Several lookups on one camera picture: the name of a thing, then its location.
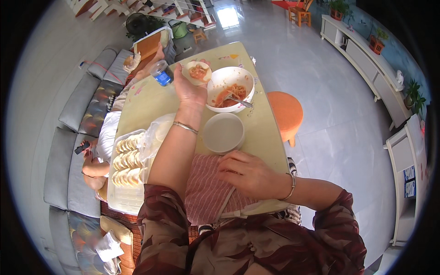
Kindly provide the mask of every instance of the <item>green bucket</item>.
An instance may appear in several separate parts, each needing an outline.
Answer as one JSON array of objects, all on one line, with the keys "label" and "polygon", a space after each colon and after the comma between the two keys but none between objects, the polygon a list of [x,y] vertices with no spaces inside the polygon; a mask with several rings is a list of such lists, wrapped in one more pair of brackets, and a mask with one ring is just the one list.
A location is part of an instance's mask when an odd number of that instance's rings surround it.
[{"label": "green bucket", "polygon": [[[171,21],[177,21],[177,23],[171,25]],[[172,19],[168,22],[168,24],[172,30],[172,35],[174,38],[179,39],[187,34],[187,24],[185,22]]]}]

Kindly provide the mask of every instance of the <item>blue label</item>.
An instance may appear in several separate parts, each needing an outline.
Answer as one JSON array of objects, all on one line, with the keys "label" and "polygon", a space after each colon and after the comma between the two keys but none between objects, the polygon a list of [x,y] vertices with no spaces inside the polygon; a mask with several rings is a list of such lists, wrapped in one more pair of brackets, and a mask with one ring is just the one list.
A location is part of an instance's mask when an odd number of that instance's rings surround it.
[{"label": "blue label", "polygon": [[161,72],[158,76],[154,77],[155,80],[161,85],[166,86],[168,83],[171,82],[171,78],[166,74],[165,71]]}]

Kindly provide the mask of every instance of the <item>gray sofa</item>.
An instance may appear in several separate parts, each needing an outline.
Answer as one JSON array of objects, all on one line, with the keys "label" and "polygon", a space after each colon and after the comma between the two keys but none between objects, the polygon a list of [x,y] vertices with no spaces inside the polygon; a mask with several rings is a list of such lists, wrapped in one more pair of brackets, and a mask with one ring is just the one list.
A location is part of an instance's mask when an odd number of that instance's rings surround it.
[{"label": "gray sofa", "polygon": [[[164,48],[168,63],[174,63],[176,52],[170,39]],[[74,150],[82,140],[93,140],[99,132],[105,115],[109,97],[117,96],[123,89],[128,73],[122,69],[125,59],[133,55],[127,50],[107,46],[78,83],[59,121],[66,127],[55,129],[46,168],[44,201],[49,206],[49,226],[60,264],[67,275],[86,272],[84,261],[72,243],[72,228],[78,217],[94,220],[101,215],[101,204],[95,198],[95,191],[84,182],[82,171],[83,155]]]}]

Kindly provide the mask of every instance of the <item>flower pot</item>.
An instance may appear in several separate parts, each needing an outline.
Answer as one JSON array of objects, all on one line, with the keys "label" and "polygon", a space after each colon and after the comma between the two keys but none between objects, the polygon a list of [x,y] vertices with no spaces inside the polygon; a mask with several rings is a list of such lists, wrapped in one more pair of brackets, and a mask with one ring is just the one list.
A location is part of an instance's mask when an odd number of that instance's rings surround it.
[{"label": "flower pot", "polygon": [[414,105],[414,102],[412,101],[412,98],[410,95],[407,95],[405,97],[405,100],[403,101],[405,103],[405,107],[409,110]]},{"label": "flower pot", "polygon": [[336,19],[338,21],[342,20],[342,13],[338,12],[337,10],[331,9],[330,16],[333,19]]},{"label": "flower pot", "polygon": [[381,51],[385,47],[382,42],[376,39],[374,36],[370,35],[370,49],[374,51],[375,54],[381,54]]}]

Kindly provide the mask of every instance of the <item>jar lid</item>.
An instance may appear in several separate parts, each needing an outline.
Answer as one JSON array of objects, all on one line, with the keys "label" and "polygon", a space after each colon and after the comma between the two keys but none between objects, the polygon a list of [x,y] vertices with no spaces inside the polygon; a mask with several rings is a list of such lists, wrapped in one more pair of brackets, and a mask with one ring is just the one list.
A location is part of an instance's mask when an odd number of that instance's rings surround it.
[{"label": "jar lid", "polygon": [[161,60],[159,62],[156,62],[150,69],[150,74],[152,76],[157,76],[161,72],[165,70],[165,68],[168,66],[167,62],[165,60]]}]

